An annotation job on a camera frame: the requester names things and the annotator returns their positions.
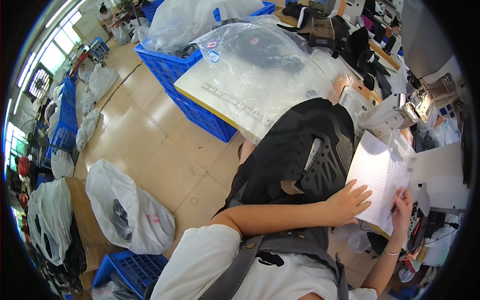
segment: person's right hand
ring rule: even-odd
[[[410,226],[410,216],[412,215],[412,195],[410,189],[405,187],[403,193],[402,187],[399,187],[392,199],[393,204],[396,205],[396,210],[392,214],[393,230],[398,231],[402,235],[406,235],[408,227]]]
[[[350,181],[343,189],[336,192],[325,202],[320,202],[323,204],[322,209],[328,211],[329,226],[339,227],[348,223],[358,223],[355,216],[372,204],[371,201],[362,203],[372,195],[372,191],[365,191],[367,190],[367,185],[362,185],[350,191],[355,183],[357,183],[356,179]]]

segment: white t-shirt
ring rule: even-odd
[[[226,225],[191,228],[184,232],[160,275],[151,300],[199,299],[223,274],[238,253],[240,235]],[[233,300],[296,300],[314,293],[336,300],[334,272],[308,256],[259,252]],[[374,289],[348,292],[350,300],[374,300]]]
[[[108,24],[112,24],[112,17],[113,17],[113,11],[110,7],[107,8],[107,14],[102,14],[102,13],[98,14],[98,19],[100,21],[105,21]]]

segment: silver bracelet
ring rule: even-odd
[[[388,253],[387,251],[384,250],[384,253],[385,253],[386,255],[390,255],[390,256],[399,255],[400,252],[402,252],[402,251],[400,250],[400,251],[398,251],[397,253]]]

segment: lined paper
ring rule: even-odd
[[[409,178],[405,176],[407,164],[395,156],[390,148],[365,131],[353,156],[347,182],[356,179],[356,189],[364,184],[372,195],[367,199],[372,202],[369,208],[355,217],[379,226],[388,235],[392,234],[392,220],[388,219],[392,197],[397,187],[408,186]]]

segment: tile floor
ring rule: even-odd
[[[187,120],[133,51],[137,44],[107,45],[107,67],[120,77],[96,105],[102,114],[74,176],[86,179],[91,165],[104,158],[158,199],[176,217],[175,241],[164,252],[170,258],[184,230],[205,225],[224,205],[244,139],[237,134],[226,144]],[[77,100],[84,88],[77,83]],[[282,186],[294,192],[289,182]],[[376,260],[350,252],[345,243],[330,239],[328,252],[339,253],[348,282],[358,288]]]

